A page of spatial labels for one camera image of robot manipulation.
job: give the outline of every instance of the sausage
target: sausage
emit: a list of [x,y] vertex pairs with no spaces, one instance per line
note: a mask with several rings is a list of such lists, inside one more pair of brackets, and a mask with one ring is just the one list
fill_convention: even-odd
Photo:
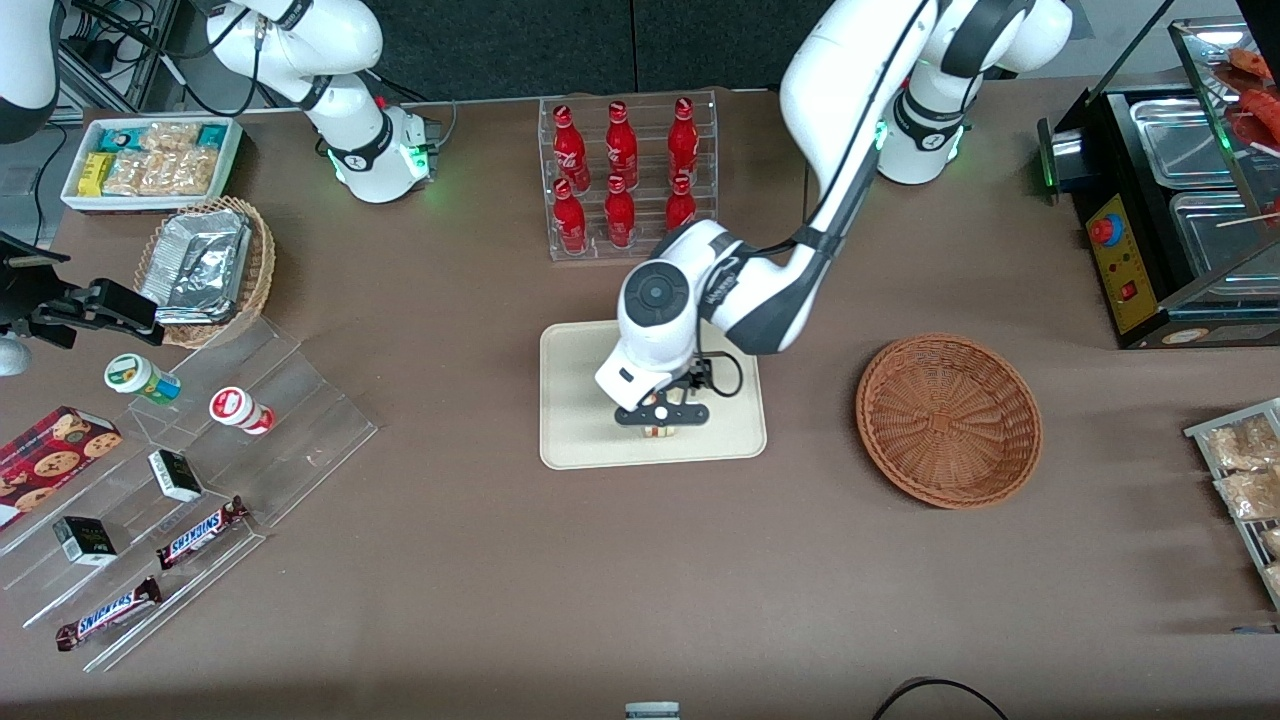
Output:
[[1240,94],[1240,108],[1267,126],[1272,140],[1280,140],[1280,97],[1261,90]]
[[1267,67],[1267,61],[1262,59],[1262,55],[1253,53],[1252,50],[1245,50],[1243,47],[1231,47],[1226,51],[1226,59],[1230,60],[1231,65],[1265,79],[1271,78],[1271,68]]

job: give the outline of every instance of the brown tablecloth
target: brown tablecloth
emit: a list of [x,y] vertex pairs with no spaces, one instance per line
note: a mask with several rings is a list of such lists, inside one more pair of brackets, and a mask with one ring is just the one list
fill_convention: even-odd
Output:
[[[548,260],[536,102],[463,106],[439,181],[387,206],[333,179],[303,117],[246,117],[229,191],[275,233],[268,315],[383,429],[109,674],[0,594],[0,716],[617,717],[672,698],[691,720],[817,720],[867,717],[915,675],[1015,717],[1275,716],[1280,638],[1225,634],[1268,603],[1180,429],[1280,395],[1280,354],[1115,350],[1070,208],[1034,196],[1034,123],[1079,88],[991,83],[941,179],[878,182],[804,336],[760,360],[760,457],[570,473],[538,457],[538,338],[612,316],[627,268]],[[804,204],[776,108],[721,94],[721,218],[759,245]],[[67,213],[64,277],[132,278],[156,222]],[[1005,505],[925,507],[856,439],[861,368],[928,331],[993,347],[1039,400],[1043,461]],[[0,437],[60,404],[123,410],[101,368],[137,347],[35,346],[0,380]]]

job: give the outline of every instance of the wicker basket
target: wicker basket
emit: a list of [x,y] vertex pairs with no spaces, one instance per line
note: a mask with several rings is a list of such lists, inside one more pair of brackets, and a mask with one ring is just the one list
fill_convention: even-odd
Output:
[[940,507],[984,507],[1018,492],[1039,461],[1036,398],[1018,372],[952,334],[891,343],[858,383],[858,432],[897,487]]
[[[219,331],[225,331],[219,336],[219,343],[229,341],[243,332],[244,328],[248,328],[253,319],[262,313],[266,297],[271,292],[271,273],[275,270],[275,241],[271,238],[271,228],[266,227],[266,223],[262,222],[262,215],[252,205],[236,197],[219,197],[209,202],[183,208],[175,215],[212,213],[215,210],[237,210],[243,213],[253,224],[253,237],[250,240],[248,259],[244,261],[239,297],[236,301],[236,315],[221,325],[165,325],[165,345],[197,350],[209,343],[214,336],[219,336]],[[142,290],[142,278],[146,277],[147,268],[151,265],[151,252],[155,251],[159,237],[160,228],[156,228],[151,233],[151,242],[142,251],[142,261],[138,263],[138,269],[133,274],[134,291]]]

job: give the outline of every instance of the red emergency stop button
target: red emergency stop button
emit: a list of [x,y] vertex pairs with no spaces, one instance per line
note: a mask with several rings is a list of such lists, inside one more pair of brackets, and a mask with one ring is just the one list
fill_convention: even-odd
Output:
[[1124,236],[1124,220],[1120,215],[1110,213],[1105,218],[1098,218],[1089,223],[1089,240],[1101,245],[1102,247],[1111,247],[1120,242],[1120,237]]

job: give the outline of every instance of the cookie box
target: cookie box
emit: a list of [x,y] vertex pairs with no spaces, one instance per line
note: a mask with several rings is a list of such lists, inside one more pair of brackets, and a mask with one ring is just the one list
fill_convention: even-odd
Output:
[[59,407],[0,447],[0,530],[120,445],[108,420]]
[[[128,128],[145,127],[155,122],[173,123],[198,123],[202,126],[225,127],[221,145],[218,149],[218,163],[214,165],[214,176],[209,183],[209,190],[204,195],[161,195],[161,196],[124,196],[104,195],[86,197],[79,195],[78,184],[84,164],[91,152],[100,150],[99,143],[105,132],[122,131]],[[84,137],[81,138],[79,149],[76,151],[76,161],[72,163],[70,172],[67,173],[67,182],[63,183],[63,202],[81,213],[143,213],[147,210],[172,210],[186,208],[197,202],[206,202],[220,197],[227,179],[232,174],[232,164],[236,161],[236,150],[239,149],[243,129],[232,118],[218,118],[200,114],[166,114],[166,115],[134,115],[128,118],[110,118],[93,120],[84,128]]]

